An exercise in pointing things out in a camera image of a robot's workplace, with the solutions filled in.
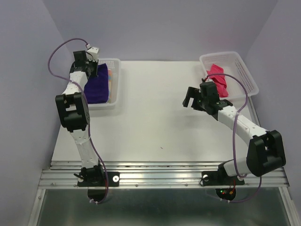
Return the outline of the pink towel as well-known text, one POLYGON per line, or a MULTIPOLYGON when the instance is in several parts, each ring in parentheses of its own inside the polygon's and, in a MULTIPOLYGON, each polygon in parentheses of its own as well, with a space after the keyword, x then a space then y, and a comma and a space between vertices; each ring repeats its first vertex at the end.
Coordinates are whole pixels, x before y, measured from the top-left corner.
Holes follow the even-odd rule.
POLYGON ((224 69, 216 64, 212 64, 210 70, 206 71, 217 87, 219 97, 228 97, 227 82, 225 80, 224 69))

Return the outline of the purple towel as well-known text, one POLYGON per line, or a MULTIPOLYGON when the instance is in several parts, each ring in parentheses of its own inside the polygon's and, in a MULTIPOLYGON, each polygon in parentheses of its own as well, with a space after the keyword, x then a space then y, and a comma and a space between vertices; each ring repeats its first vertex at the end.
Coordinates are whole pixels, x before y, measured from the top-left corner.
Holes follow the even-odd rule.
POLYGON ((97 68, 97 76, 91 77, 84 88, 89 104, 103 104, 109 100, 109 71, 107 64, 97 68))

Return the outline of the blue orange dotted towel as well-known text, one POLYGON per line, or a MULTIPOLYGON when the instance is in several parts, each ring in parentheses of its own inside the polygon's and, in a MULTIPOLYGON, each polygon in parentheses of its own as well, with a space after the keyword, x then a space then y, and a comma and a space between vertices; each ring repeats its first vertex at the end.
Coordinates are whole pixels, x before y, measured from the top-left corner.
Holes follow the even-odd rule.
POLYGON ((112 70, 108 69, 108 89, 109 89, 108 103, 111 103, 111 97, 112 97, 112 79, 113 79, 112 70))

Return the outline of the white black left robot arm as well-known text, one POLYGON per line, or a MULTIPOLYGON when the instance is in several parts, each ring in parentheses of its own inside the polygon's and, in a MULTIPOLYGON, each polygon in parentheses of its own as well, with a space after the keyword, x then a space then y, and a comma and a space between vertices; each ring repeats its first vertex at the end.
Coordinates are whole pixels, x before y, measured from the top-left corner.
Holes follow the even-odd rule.
POLYGON ((61 125, 73 137, 81 158, 81 171, 75 174, 79 186, 104 186, 105 173, 91 144, 90 115, 83 91, 88 80, 97 75, 99 49, 89 47, 87 51, 75 51, 73 55, 68 85, 55 97, 55 103, 61 125))

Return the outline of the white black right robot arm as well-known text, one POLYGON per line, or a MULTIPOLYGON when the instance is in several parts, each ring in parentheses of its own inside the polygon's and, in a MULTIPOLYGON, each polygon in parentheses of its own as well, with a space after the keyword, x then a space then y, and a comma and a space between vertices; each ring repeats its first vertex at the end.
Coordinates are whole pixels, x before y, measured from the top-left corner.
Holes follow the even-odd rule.
POLYGON ((207 174, 209 180, 226 184, 233 178, 248 174, 260 177, 286 165, 281 134, 254 124, 230 101, 221 100, 214 82, 202 82, 199 88, 188 87, 182 105, 187 107, 190 100, 194 110, 206 112, 230 128, 233 135, 239 136, 248 147, 246 157, 221 163, 217 171, 207 174))

